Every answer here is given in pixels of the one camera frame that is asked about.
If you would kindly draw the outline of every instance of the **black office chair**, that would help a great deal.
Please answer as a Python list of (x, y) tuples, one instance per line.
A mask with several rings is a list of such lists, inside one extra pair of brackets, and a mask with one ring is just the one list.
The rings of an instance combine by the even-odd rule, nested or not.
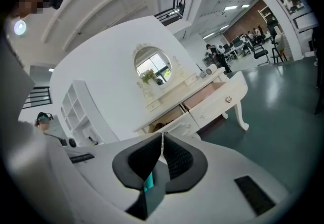
[(264, 64), (269, 64), (270, 65), (270, 60), (269, 60), (269, 57), (268, 57), (268, 51), (267, 50), (265, 50), (263, 47), (262, 47), (262, 51), (260, 51), (260, 52), (258, 52), (258, 53), (256, 53), (255, 52), (255, 49), (254, 49), (254, 51), (253, 51), (253, 56), (254, 56), (254, 58), (257, 60), (258, 58), (260, 58), (260, 57), (263, 57), (263, 56), (267, 56), (267, 62), (264, 62), (264, 63), (261, 63), (261, 64), (259, 64), (258, 65), (258, 67), (259, 66), (261, 66), (261, 65), (264, 65)]

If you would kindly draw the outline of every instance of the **wall shelf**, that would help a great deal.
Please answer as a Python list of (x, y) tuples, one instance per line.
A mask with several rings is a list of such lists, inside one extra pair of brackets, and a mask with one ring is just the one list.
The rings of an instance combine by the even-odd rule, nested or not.
[(64, 97), (61, 112), (79, 147), (93, 146), (89, 137), (99, 145), (118, 141), (99, 113), (84, 81), (72, 81)]

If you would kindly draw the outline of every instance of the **drawer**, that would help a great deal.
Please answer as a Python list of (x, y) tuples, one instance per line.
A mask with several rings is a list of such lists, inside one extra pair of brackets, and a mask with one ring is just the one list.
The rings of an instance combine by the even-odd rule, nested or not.
[(200, 128), (233, 107), (248, 92), (242, 72), (236, 73), (220, 88), (194, 106), (189, 113)]
[(174, 137), (191, 136), (199, 130), (199, 126), (194, 121), (189, 112), (170, 122), (168, 125), (159, 129), (158, 132), (168, 132)]
[(163, 127), (166, 124), (169, 124), (170, 122), (172, 122), (175, 119), (179, 118), (183, 114), (184, 114), (183, 109), (180, 106), (176, 106), (175, 108), (173, 108), (172, 110), (170, 110), (169, 112), (167, 112), (166, 114), (164, 114), (163, 116), (161, 116), (159, 119), (157, 119), (156, 121), (152, 122), (149, 125), (149, 129), (148, 129), (148, 132), (147, 133), (155, 132), (154, 130), (156, 129), (155, 128), (156, 126), (162, 125), (162, 127)]
[(199, 90), (197, 93), (195, 93), (193, 96), (188, 98), (186, 101), (184, 101), (182, 104), (188, 109), (192, 109), (197, 104), (201, 103), (204, 99), (206, 99), (208, 96), (210, 96), (213, 92), (215, 92), (218, 88), (220, 88), (224, 82), (218, 82), (218, 83), (210, 83), (206, 85), (204, 88)]

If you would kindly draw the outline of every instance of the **wall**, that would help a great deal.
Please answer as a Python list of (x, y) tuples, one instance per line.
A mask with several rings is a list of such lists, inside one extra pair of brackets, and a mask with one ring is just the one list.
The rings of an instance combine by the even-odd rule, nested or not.
[(138, 136), (134, 130), (158, 116), (154, 110), (146, 109), (142, 90), (137, 85), (141, 79), (134, 67), (133, 52), (139, 43), (150, 43), (169, 58), (176, 56), (189, 72), (199, 72), (187, 50), (153, 16), (102, 31), (67, 55), (52, 74), (54, 113), (67, 136), (69, 130), (60, 108), (74, 79), (86, 82), (99, 112), (120, 140)]
[(224, 46), (225, 44), (228, 44), (229, 45), (228, 40), (222, 34), (217, 35), (214, 38), (209, 39), (207, 42), (209, 44), (215, 45), (215, 46), (218, 46), (218, 45)]
[(247, 13), (238, 19), (231, 27), (228, 28), (223, 34), (228, 41), (232, 41), (237, 36), (247, 34), (248, 31), (253, 31), (253, 28), (258, 28), (260, 25), (264, 33), (268, 31), (267, 23), (260, 15), (258, 10), (265, 8), (267, 5), (263, 0), (259, 0), (252, 6)]
[(206, 69), (206, 66), (203, 63), (203, 59), (206, 57), (206, 42), (198, 34), (192, 34), (187, 39), (180, 40), (182, 46), (185, 47), (190, 57), (201, 69)]

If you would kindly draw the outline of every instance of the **chair backrest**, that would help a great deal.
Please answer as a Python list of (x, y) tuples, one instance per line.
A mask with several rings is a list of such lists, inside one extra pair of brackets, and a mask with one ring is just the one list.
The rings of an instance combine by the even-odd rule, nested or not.
[(278, 46), (276, 47), (279, 52), (285, 49), (284, 34), (281, 35)]

